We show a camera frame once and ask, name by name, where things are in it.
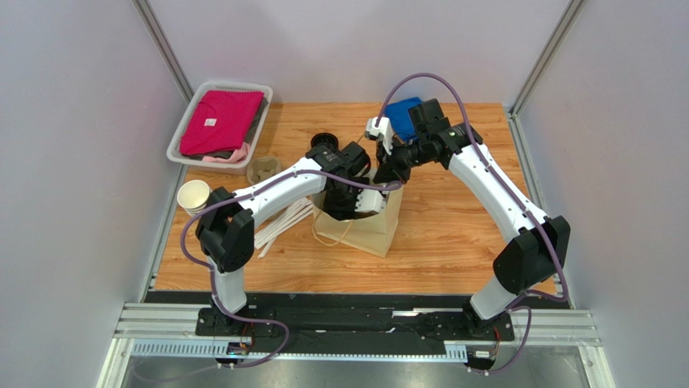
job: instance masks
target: paper cup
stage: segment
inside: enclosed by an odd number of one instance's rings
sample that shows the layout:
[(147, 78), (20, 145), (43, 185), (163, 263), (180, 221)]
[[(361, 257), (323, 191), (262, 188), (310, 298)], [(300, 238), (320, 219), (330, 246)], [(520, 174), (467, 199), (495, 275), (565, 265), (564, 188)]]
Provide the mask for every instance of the paper cup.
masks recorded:
[(177, 204), (190, 216), (197, 215), (205, 208), (210, 196), (210, 186), (202, 180), (190, 180), (177, 192)]

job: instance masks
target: cable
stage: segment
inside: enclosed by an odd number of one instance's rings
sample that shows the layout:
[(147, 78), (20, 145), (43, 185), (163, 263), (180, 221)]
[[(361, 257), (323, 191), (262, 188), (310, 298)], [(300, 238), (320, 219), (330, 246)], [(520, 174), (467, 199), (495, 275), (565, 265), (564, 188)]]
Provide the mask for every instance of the cable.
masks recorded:
[(492, 370), (484, 370), (484, 369), (473, 369), (473, 368), (468, 368), (468, 372), (476, 372), (480, 375), (483, 376), (489, 376), (491, 374), (498, 374), (501, 372), (505, 372), (512, 364), (514, 364), (517, 359), (522, 355), (524, 352), (524, 347), (526, 346), (526, 339), (529, 337), (529, 331), (531, 330), (531, 308), (529, 306), (519, 306), (515, 307), (509, 312), (512, 311), (519, 311), (519, 310), (526, 310), (526, 312), (529, 314), (528, 318), (526, 319), (526, 328), (524, 329), (524, 336), (522, 337), (522, 343), (519, 344), (519, 348), (517, 349), (517, 352), (514, 353), (514, 357), (512, 357), (511, 360), (507, 362), (507, 364), (502, 365), (498, 369), (492, 369)]
[(256, 345), (256, 331), (254, 330), (254, 324), (252, 323), (252, 345), (249, 348), (249, 351), (254, 348), (254, 345)]
[(244, 329), (242, 329), (242, 334), (239, 335), (239, 346), (240, 346), (243, 350), (245, 350), (246, 352), (249, 351), (249, 348), (247, 348), (247, 345), (245, 345), (244, 342), (242, 342), (242, 341), (243, 341), (244, 335), (247, 334), (247, 328), (248, 328), (248, 327), (249, 327), (248, 324), (244, 325)]
[(376, 127), (380, 124), (380, 120), (383, 118), (383, 115), (385, 113), (385, 108), (387, 108), (387, 105), (390, 103), (390, 99), (392, 98), (392, 95), (405, 83), (407, 83), (409, 80), (412, 80), (414, 78), (420, 78), (420, 77), (427, 77), (427, 78), (433, 78), (447, 88), (448, 91), (452, 94), (454, 99), (457, 101), (457, 104), (459, 105), (459, 110), (462, 111), (462, 118), (464, 119), (464, 125), (467, 127), (467, 135), (469, 136), (469, 141), (471, 142), (471, 147), (474, 149), (476, 152), (476, 155), (478, 155), (479, 159), (481, 162), (485, 165), (485, 167), (490, 171), (491, 175), (495, 180), (502, 186), (502, 188), (505, 189), (507, 194), (512, 198), (515, 204), (519, 206), (519, 208), (522, 210), (522, 212), (529, 218), (529, 221), (531, 221), (532, 224), (534, 224), (536, 230), (539, 232), (541, 238), (543, 239), (543, 242), (546, 244), (546, 249), (548, 253), (550, 254), (550, 257), (552, 259), (552, 263), (555, 266), (555, 270), (557, 273), (557, 276), (560, 277), (560, 284), (562, 285), (562, 296), (558, 297), (556, 295), (551, 295), (549, 293), (544, 293), (542, 291), (538, 290), (527, 290), (527, 293), (531, 293), (534, 295), (538, 295), (540, 297), (545, 297), (547, 299), (550, 299), (554, 302), (566, 302), (569, 299), (569, 287), (567, 285), (567, 280), (564, 278), (564, 273), (562, 272), (562, 266), (560, 265), (560, 260), (557, 258), (557, 253), (555, 252), (555, 248), (552, 245), (552, 242), (550, 241), (550, 238), (547, 236), (546, 231), (543, 229), (541, 226), (541, 223), (536, 220), (536, 217), (534, 214), (526, 207), (526, 204), (522, 202), (522, 200), (519, 199), (517, 196), (517, 193), (512, 190), (512, 188), (509, 187), (507, 182), (505, 182), (504, 179), (497, 173), (495, 168), (488, 162), (486, 159), (485, 155), (483, 152), (481, 152), (481, 149), (479, 148), (479, 144), (476, 142), (476, 139), (474, 138), (474, 133), (473, 131), (470, 130), (471, 126), (469, 125), (469, 116), (467, 114), (467, 109), (464, 107), (464, 103), (462, 102), (462, 99), (459, 98), (459, 94), (457, 94), (457, 91), (450, 85), (449, 82), (447, 82), (445, 79), (442, 77), (432, 74), (432, 73), (416, 73), (412, 74), (402, 81), (398, 82), (395, 87), (392, 88), (390, 93), (387, 95), (385, 98), (385, 101), (383, 102), (383, 105), (380, 108), (380, 113), (378, 114), (378, 119), (375, 122)]
[(235, 350), (235, 351), (240, 351), (240, 352), (246, 352), (247, 351), (247, 349), (245, 349), (241, 346), (228, 346), (227, 350), (230, 350), (230, 349)]
[(366, 176), (371, 171), (371, 158), (369, 158), (369, 162), (366, 164), (366, 167), (364, 167), (364, 171), (359, 174), (359, 176)]
[(493, 356), (497, 357), (497, 353), (500, 350), (500, 332), (497, 330), (497, 326), (493, 326), (492, 329), (495, 331), (495, 346), (492, 347)]
[(219, 364), (214, 364), (214, 365), (211, 365), (211, 366), (206, 366), (206, 367), (204, 367), (204, 368), (200, 368), (200, 369), (197, 369), (197, 370), (193, 370), (192, 372), (189, 372), (189, 373), (185, 373), (185, 374), (182, 374), (182, 375), (179, 375), (179, 376), (169, 377), (169, 378), (148, 378), (148, 377), (143, 377), (141, 374), (139, 374), (139, 373), (137, 372), (136, 367), (130, 368), (130, 369), (129, 369), (129, 372), (132, 374), (132, 376), (136, 377), (137, 379), (139, 379), (139, 380), (141, 380), (141, 381), (143, 381), (143, 382), (153, 382), (153, 383), (158, 383), (158, 384), (164, 384), (164, 383), (166, 383), (166, 382), (177, 382), (177, 381), (179, 381), (179, 380), (184, 380), (185, 378), (191, 377), (191, 376), (193, 376), (193, 375), (195, 375), (195, 374), (208, 372), (208, 371), (210, 371), (210, 370), (218, 369), (218, 368), (219, 368)]
[(270, 360), (273, 356), (278, 354), (287, 344), (287, 340), (290, 337), (290, 329), (287, 327), (287, 325), (285, 325), (284, 323), (282, 323), (280, 321), (276, 321), (273, 319), (244, 318), (244, 317), (240, 317), (238, 315), (232, 314), (229, 310), (227, 310), (227, 308), (222, 304), (222, 302), (220, 301), (220, 298), (218, 296), (218, 290), (217, 290), (217, 287), (215, 285), (215, 275), (214, 275), (215, 268), (213, 267), (213, 265), (205, 263), (205, 262), (195, 258), (194, 256), (192, 256), (191, 253), (189, 253), (189, 251), (187, 249), (187, 241), (186, 241), (187, 232), (189, 231), (189, 228), (194, 224), (194, 222), (199, 220), (201, 217), (203, 217), (208, 212), (211, 212), (215, 209), (219, 209), (223, 206), (233, 204), (235, 202), (239, 202), (241, 200), (247, 200), (247, 199), (250, 199), (252, 197), (258, 196), (261, 193), (265, 192), (266, 190), (269, 190), (270, 188), (279, 184), (282, 181), (285, 181), (287, 179), (296, 178), (298, 175), (304, 175), (304, 174), (322, 175), (322, 176), (325, 176), (326, 178), (334, 179), (334, 180), (337, 180), (339, 182), (346, 183), (350, 186), (368, 189), (368, 190), (376, 190), (379, 192), (389, 192), (389, 191), (393, 191), (393, 190), (398, 190), (402, 187), (402, 183), (399, 181), (390, 182), (387, 186), (382, 187), (382, 186), (374, 186), (374, 185), (369, 185), (369, 184), (353, 182), (351, 180), (348, 180), (348, 179), (345, 179), (345, 178), (342, 178), (340, 176), (333, 175), (333, 174), (330, 174), (330, 173), (327, 173), (324, 171), (320, 171), (320, 170), (298, 170), (298, 171), (295, 171), (293, 174), (285, 174), (285, 175), (282, 175), (282, 176), (275, 178), (275, 180), (272, 180), (272, 181), (268, 182), (267, 184), (265, 184), (264, 186), (257, 188), (253, 193), (249, 193), (249, 194), (246, 194), (244, 196), (236, 196), (235, 198), (230, 198), (229, 200), (224, 200), (224, 201), (218, 202), (217, 204), (210, 205), (210, 206), (206, 207), (205, 209), (201, 210), (195, 216), (193, 216), (187, 222), (187, 224), (184, 225), (184, 228), (182, 229), (182, 233), (180, 235), (180, 246), (182, 248), (182, 253), (184, 253), (184, 256), (187, 259), (191, 260), (193, 263), (200, 264), (200, 265), (208, 268), (208, 270), (210, 272), (210, 288), (211, 288), (211, 293), (212, 293), (212, 299), (213, 299), (213, 302), (215, 303), (215, 305), (218, 307), (218, 309), (220, 309), (220, 311), (224, 315), (227, 315), (228, 317), (230, 317), (232, 319), (236, 319), (236, 320), (241, 321), (241, 322), (245, 322), (245, 323), (267, 323), (267, 324), (278, 325), (279, 327), (282, 327), (282, 329), (285, 331), (285, 338), (282, 340), (282, 343), (280, 344), (280, 346), (277, 347), (277, 349), (270, 352), (266, 357), (263, 357), (257, 361), (250, 362), (248, 364), (238, 364), (235, 366), (235, 368), (248, 368), (251, 366), (261, 365), (264, 362)]

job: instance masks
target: folded pink t-shirt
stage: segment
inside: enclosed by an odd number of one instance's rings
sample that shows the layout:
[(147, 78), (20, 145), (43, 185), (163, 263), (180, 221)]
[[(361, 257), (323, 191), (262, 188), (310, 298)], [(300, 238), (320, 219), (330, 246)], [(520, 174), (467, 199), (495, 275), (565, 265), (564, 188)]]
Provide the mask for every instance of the folded pink t-shirt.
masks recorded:
[(207, 91), (182, 136), (180, 153), (240, 149), (262, 99), (262, 91)]

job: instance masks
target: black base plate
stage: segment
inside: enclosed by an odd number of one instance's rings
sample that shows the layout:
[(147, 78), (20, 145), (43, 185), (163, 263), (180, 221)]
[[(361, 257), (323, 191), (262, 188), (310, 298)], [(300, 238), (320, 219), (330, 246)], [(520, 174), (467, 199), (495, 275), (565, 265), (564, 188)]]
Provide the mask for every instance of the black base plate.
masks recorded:
[[(285, 323), (290, 328), (290, 340), (283, 352), (441, 355), (446, 352), (444, 340), (496, 340), (494, 331), (478, 338), (468, 336), (463, 330), (465, 317), (462, 312), (393, 316), (393, 311), (411, 311), (414, 306), (421, 306), (417, 305), (419, 300), (390, 300), (386, 303), (375, 295), (361, 295), (358, 297), (366, 298), (358, 302), (365, 302), (352, 303), (351, 296), (323, 298), (305, 294), (276, 295), (280, 294), (252, 294), (249, 305), (237, 314)], [(466, 297), (455, 297), (454, 303), (461, 306), (464, 299)], [(199, 312), (196, 334), (239, 335), (243, 327), (244, 323), (227, 318), (217, 308), (205, 308)], [(508, 314), (500, 316), (496, 328), (502, 341), (514, 340)], [(256, 340), (252, 349), (254, 352), (270, 352), (284, 338), (282, 329), (275, 325), (254, 325), (253, 331)]]

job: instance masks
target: blue cloth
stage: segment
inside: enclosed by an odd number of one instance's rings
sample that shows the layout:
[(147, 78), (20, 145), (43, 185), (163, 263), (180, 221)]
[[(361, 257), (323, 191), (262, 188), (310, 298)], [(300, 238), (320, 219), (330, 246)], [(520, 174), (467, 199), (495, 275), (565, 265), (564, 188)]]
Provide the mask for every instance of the blue cloth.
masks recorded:
[(405, 143), (410, 139), (416, 139), (408, 110), (420, 103), (420, 98), (412, 97), (411, 99), (403, 99), (402, 101), (391, 103), (385, 108), (385, 116), (390, 119), (392, 128)]

